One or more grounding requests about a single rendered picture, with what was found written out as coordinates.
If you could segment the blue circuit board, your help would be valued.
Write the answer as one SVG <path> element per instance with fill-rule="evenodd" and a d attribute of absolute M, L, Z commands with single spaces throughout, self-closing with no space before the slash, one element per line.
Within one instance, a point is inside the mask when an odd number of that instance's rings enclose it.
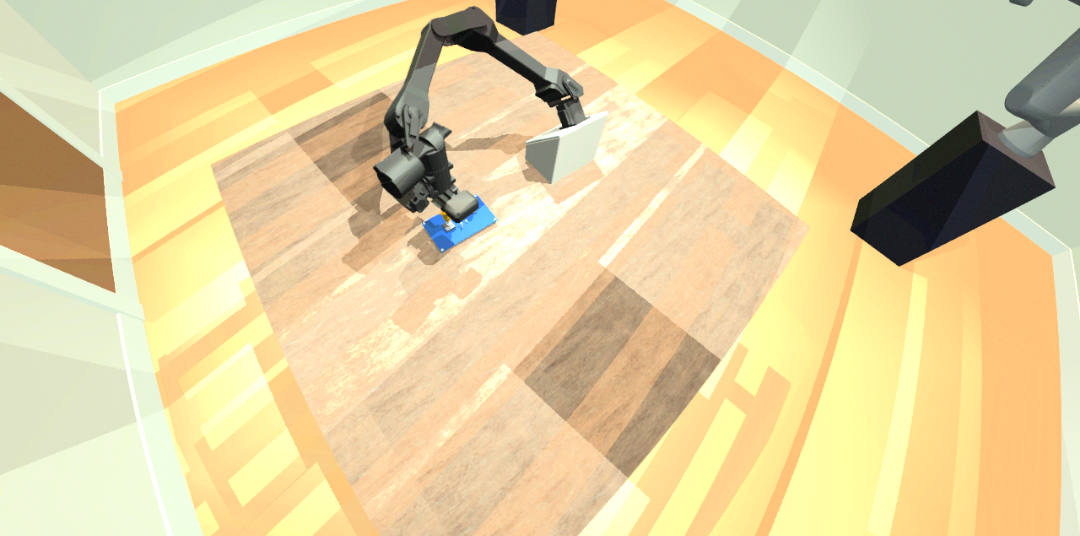
<path fill-rule="evenodd" d="M 446 250 L 464 241 L 467 237 L 475 234 L 485 227 L 489 227 L 492 222 L 496 224 L 497 219 L 491 214 L 491 210 L 483 204 L 480 195 L 475 195 L 475 197 L 478 198 L 478 209 L 463 222 L 449 219 L 443 210 L 435 217 L 422 222 L 427 233 L 443 255 L 445 255 Z"/>

